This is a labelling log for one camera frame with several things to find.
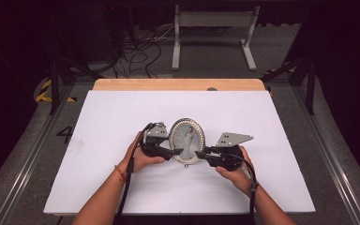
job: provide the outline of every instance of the photo in frame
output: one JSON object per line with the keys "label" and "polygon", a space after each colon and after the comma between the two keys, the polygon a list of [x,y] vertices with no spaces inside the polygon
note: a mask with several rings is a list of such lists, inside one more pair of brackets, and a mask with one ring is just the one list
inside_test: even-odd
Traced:
{"label": "photo in frame", "polygon": [[200,125],[192,119],[184,118],[176,121],[169,134],[171,149],[182,148],[180,155],[174,156],[179,162],[189,165],[198,161],[196,151],[201,152],[205,147],[205,137]]}

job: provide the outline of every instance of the white table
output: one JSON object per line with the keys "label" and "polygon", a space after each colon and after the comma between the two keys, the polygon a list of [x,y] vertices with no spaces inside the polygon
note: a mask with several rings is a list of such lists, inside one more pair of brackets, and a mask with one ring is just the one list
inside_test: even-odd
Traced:
{"label": "white table", "polygon": [[[197,121],[208,146],[215,145],[223,131],[253,135],[254,140],[243,145],[259,182],[285,212],[315,211],[266,91],[94,90],[84,102],[44,212],[78,213],[138,130],[162,121],[169,131],[180,118]],[[169,147],[167,142],[162,146]],[[206,161],[185,168],[171,159],[132,175],[124,215],[243,214],[248,204]]]}

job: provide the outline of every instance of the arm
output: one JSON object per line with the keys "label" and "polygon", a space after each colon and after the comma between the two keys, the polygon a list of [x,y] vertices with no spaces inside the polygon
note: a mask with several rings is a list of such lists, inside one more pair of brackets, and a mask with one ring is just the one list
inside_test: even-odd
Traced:
{"label": "arm", "polygon": [[[139,135],[142,134],[139,133],[137,135],[136,139],[127,149],[125,157],[118,164],[118,168],[124,176],[127,176],[128,161],[134,145],[137,144],[136,141]],[[139,146],[134,153],[134,172],[140,171],[147,165],[158,164],[163,161],[164,159],[162,157],[146,156]],[[86,202],[72,224],[113,224],[117,204],[124,184],[121,174],[117,170],[113,170],[95,194]]]}
{"label": "arm", "polygon": [[[248,157],[248,153],[243,146],[240,146],[244,159],[251,164],[251,160]],[[241,169],[236,171],[229,172],[225,168],[216,167],[216,171],[223,176],[232,181],[233,185],[246,194],[249,198],[250,193],[250,181],[245,177]],[[262,186],[257,187],[255,192],[255,208],[259,215],[262,224],[271,225],[271,224],[295,224],[295,222],[277,205],[277,203],[270,197],[270,195],[264,190]]]}

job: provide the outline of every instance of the human hand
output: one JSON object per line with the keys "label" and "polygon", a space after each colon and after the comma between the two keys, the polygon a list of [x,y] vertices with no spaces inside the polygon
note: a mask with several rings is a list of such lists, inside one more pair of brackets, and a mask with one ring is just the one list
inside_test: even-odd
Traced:
{"label": "human hand", "polygon": [[[251,163],[251,160],[248,156],[247,150],[245,149],[244,146],[239,145],[239,148],[242,151],[242,155],[244,156],[244,159],[250,163],[250,165],[253,164]],[[251,196],[250,193],[250,187],[251,187],[251,181],[249,179],[247,179],[247,177],[245,176],[244,172],[242,171],[241,168],[236,169],[233,172],[229,172],[227,171],[225,168],[223,167],[216,167],[216,171],[224,178],[229,179],[232,181],[232,184],[238,188],[240,191],[242,191],[244,194],[248,195],[249,198]]]}
{"label": "human hand", "polygon": [[134,168],[133,171],[137,172],[142,170],[144,167],[151,165],[151,164],[159,164],[164,162],[163,157],[148,157],[143,152],[142,148],[139,146],[139,143],[137,142],[139,137],[143,135],[141,132],[139,132],[132,142],[132,144],[127,149],[127,153],[124,156],[124,159],[118,164],[118,167],[122,170],[122,172],[126,172],[126,168],[128,165],[128,162],[130,160],[131,152],[133,151],[134,146],[137,144],[136,150],[134,152]]}

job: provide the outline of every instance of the wristband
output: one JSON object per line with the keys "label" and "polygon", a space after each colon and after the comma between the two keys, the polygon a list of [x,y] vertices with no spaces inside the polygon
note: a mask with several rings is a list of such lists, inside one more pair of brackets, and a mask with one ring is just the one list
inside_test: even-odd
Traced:
{"label": "wristband", "polygon": [[115,171],[118,171],[119,172],[119,174],[121,175],[121,177],[122,177],[122,179],[119,179],[120,181],[122,181],[122,182],[124,182],[124,183],[126,183],[127,182],[127,179],[126,179],[126,177],[124,176],[124,174],[121,172],[121,170],[119,169],[119,167],[117,167],[116,165],[114,166],[115,167]]}
{"label": "wristband", "polygon": [[247,168],[241,167],[241,170],[244,173],[244,175],[247,177],[247,179],[250,180],[250,182],[251,182],[250,193],[256,192],[257,187],[259,186],[259,183],[254,182],[254,180],[252,179],[252,176],[250,175],[250,172],[248,171]]}

